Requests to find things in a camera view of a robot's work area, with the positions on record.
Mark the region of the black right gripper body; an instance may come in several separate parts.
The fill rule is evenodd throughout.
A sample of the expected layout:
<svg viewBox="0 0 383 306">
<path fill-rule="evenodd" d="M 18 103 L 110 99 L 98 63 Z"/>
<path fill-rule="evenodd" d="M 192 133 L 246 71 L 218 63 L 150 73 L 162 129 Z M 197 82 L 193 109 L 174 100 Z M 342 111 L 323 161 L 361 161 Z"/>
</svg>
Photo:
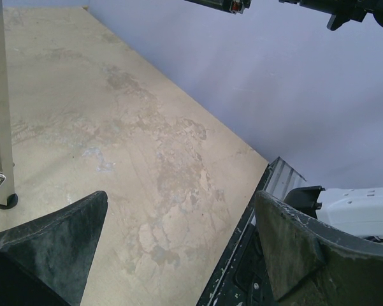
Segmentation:
<svg viewBox="0 0 383 306">
<path fill-rule="evenodd" d="M 383 0 L 280 0 L 279 2 L 329 14 L 327 28 L 330 31 L 336 31 L 351 20 L 362 22 L 367 14 L 373 15 L 378 25 L 383 27 Z M 237 14 L 249 9 L 252 0 L 195 0 L 194 3 Z"/>
</svg>

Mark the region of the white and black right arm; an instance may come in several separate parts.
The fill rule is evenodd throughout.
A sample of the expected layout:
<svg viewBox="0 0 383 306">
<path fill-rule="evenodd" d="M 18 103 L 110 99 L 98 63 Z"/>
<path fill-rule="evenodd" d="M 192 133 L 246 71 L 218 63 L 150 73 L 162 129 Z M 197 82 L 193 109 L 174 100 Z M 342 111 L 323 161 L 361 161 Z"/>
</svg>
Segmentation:
<svg viewBox="0 0 383 306">
<path fill-rule="evenodd" d="M 383 238 L 383 1 L 200 1 L 226 16 L 219 119 L 323 187 L 320 221 Z"/>
</svg>

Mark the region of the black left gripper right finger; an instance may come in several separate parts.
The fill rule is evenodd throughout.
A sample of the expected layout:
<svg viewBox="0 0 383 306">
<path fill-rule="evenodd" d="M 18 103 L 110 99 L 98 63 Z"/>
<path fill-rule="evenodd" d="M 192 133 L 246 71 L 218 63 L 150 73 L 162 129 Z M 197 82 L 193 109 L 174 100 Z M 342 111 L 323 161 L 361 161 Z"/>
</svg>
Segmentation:
<svg viewBox="0 0 383 306">
<path fill-rule="evenodd" d="M 279 305 L 383 305 L 383 245 L 259 191 L 256 225 Z"/>
</svg>

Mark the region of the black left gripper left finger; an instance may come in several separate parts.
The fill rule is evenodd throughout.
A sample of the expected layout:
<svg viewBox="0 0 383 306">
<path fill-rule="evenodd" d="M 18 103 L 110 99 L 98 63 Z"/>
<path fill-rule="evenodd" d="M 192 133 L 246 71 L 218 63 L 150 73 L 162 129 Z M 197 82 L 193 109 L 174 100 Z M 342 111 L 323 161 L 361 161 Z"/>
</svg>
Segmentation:
<svg viewBox="0 0 383 306">
<path fill-rule="evenodd" d="M 96 191 L 0 232 L 0 305 L 80 305 L 107 210 Z"/>
</svg>

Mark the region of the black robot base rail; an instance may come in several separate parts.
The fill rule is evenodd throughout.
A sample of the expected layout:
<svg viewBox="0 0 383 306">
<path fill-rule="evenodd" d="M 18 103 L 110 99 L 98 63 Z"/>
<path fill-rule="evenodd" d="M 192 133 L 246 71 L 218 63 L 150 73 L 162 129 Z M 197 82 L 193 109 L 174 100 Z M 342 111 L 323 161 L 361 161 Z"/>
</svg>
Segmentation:
<svg viewBox="0 0 383 306">
<path fill-rule="evenodd" d="M 232 235 L 217 262 L 197 305 L 231 305 L 240 299 L 234 277 L 252 234 L 255 232 L 251 221 L 254 216 L 252 196 Z"/>
</svg>

